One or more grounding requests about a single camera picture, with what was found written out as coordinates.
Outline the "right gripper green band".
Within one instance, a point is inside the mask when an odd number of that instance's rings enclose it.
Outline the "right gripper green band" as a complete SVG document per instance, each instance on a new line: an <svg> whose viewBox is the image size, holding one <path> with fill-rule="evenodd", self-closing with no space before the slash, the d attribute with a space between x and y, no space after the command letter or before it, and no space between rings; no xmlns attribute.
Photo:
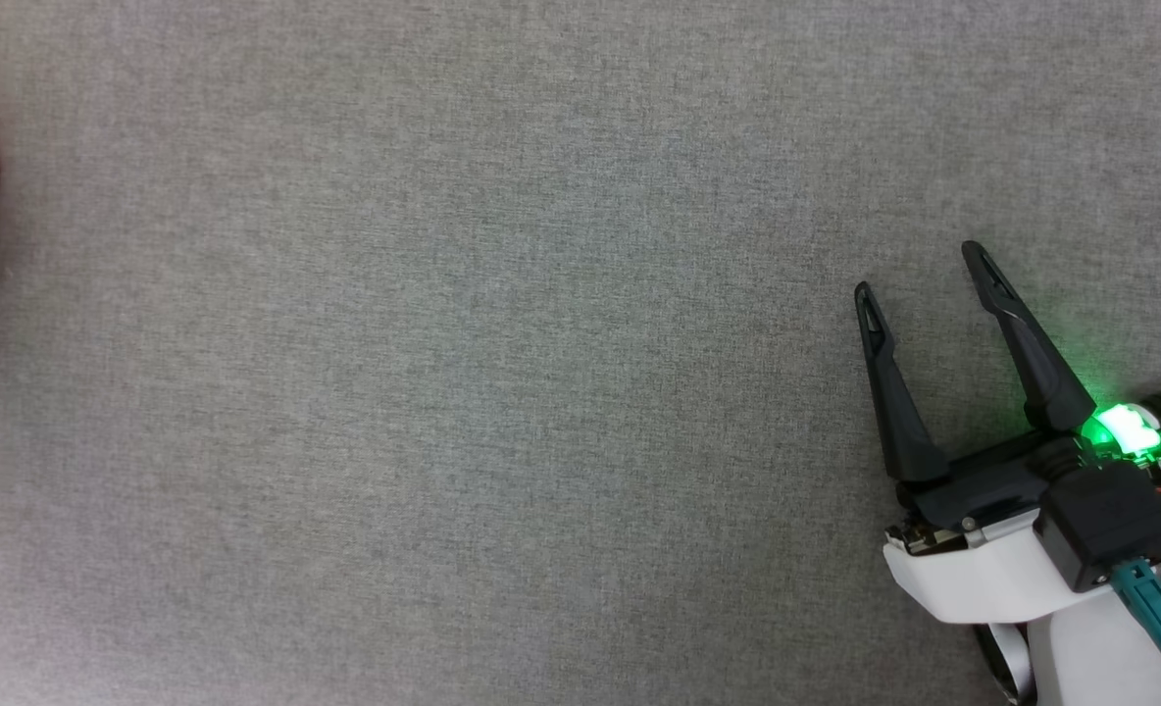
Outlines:
<svg viewBox="0 0 1161 706"><path fill-rule="evenodd" d="M884 559L936 620L1027 624L1083 601L1122 565L1161 564L1161 390L1094 415L1091 394L988 251L966 240L961 253L1005 339L1026 420L1079 432L1029 434L956 461L954 480L886 531ZM949 477L866 281L854 309L886 473L913 485Z"/></svg>

